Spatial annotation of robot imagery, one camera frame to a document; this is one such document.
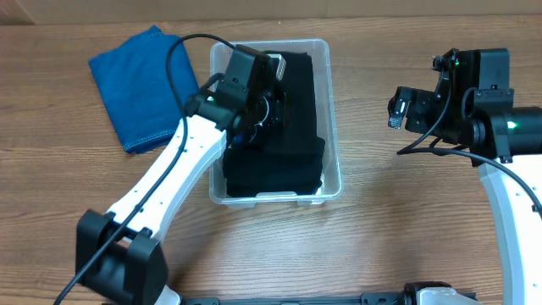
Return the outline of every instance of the storage box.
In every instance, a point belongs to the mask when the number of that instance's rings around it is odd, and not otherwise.
[[[246,45],[260,51],[308,53],[312,57],[318,136],[325,140],[322,186],[314,195],[298,196],[290,191],[259,193],[255,197],[229,197],[226,194],[226,180],[222,171],[221,158],[210,169],[209,195],[211,199],[231,208],[253,208],[259,202],[297,201],[299,205],[311,205],[337,199],[342,193],[342,178],[328,44],[321,39],[232,43]],[[222,43],[217,43],[211,48],[211,75],[225,72],[231,52],[231,49]]]

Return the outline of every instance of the blue cloth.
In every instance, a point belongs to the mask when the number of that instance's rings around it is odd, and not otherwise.
[[[145,153],[168,143],[179,125],[180,111],[165,69],[168,50],[178,39],[164,35],[154,25],[89,60],[103,104],[127,153]],[[185,103],[198,86],[183,45],[173,53],[171,72]]]

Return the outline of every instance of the green light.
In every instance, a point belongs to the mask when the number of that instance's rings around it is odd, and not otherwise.
[[[508,129],[514,129],[517,127],[517,124],[515,122],[512,122],[512,121],[508,121],[506,122],[506,124],[508,125]]]

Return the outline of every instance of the plastic bin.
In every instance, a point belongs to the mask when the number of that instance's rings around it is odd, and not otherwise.
[[[313,205],[337,199],[342,193],[342,178],[340,175],[333,85],[331,83],[329,46],[327,42],[321,39],[303,39],[232,43],[246,45],[260,51],[308,53],[312,57],[318,136],[326,142],[323,158],[322,186],[314,195],[298,196],[293,191],[290,191],[259,193],[255,197],[229,197],[226,194],[226,180],[222,171],[221,158],[210,169],[209,196],[211,199],[215,203],[225,204],[231,208],[254,208],[256,203],[260,202],[297,201],[299,205]],[[222,43],[215,44],[211,48],[211,75],[218,72],[225,72],[230,61],[230,56],[231,49]]]

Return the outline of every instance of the black cloth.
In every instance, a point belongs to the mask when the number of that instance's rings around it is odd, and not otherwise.
[[[322,185],[325,140],[317,137],[312,59],[306,53],[280,53],[286,68],[283,85],[290,96],[288,124],[260,149],[226,149],[223,171],[232,197],[260,192],[313,194]]]

